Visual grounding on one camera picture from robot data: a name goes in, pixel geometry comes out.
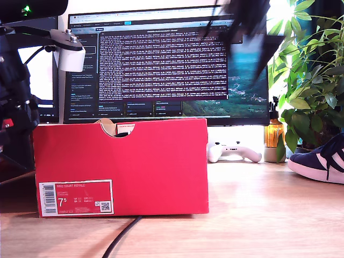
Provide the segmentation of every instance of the white game controller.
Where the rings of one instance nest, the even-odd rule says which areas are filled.
[[[222,156],[239,155],[243,159],[248,158],[253,162],[259,162],[262,159],[262,154],[257,153],[250,148],[241,146],[226,146],[216,142],[216,145],[211,147],[208,151],[208,160],[211,163],[216,163]]]

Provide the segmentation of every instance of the qr code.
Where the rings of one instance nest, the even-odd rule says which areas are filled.
[[[111,212],[110,202],[101,202],[101,212]]]

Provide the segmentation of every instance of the sneaker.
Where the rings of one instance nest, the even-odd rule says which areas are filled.
[[[313,180],[344,184],[344,133],[309,153],[293,154],[288,167]]]

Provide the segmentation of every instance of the desk surface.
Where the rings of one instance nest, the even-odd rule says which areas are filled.
[[[208,171],[209,214],[144,218],[112,257],[343,257],[343,185],[286,163],[219,161]],[[39,219],[33,178],[0,195],[1,257],[102,257],[133,219]]]

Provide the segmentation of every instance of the monitor screen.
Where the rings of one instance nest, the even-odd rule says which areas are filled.
[[[5,24],[5,26],[29,26],[42,30],[58,28],[58,18],[49,17],[36,20],[19,21]],[[20,58],[24,63],[39,47],[21,48],[18,50]],[[30,72],[31,94],[37,96],[40,122],[59,122],[59,100],[58,100],[58,69],[53,53],[41,51],[28,64]]]
[[[69,15],[85,47],[81,73],[66,73],[64,123],[203,117],[208,125],[266,125],[267,70],[252,84],[263,34],[239,32],[227,57],[216,6]]]

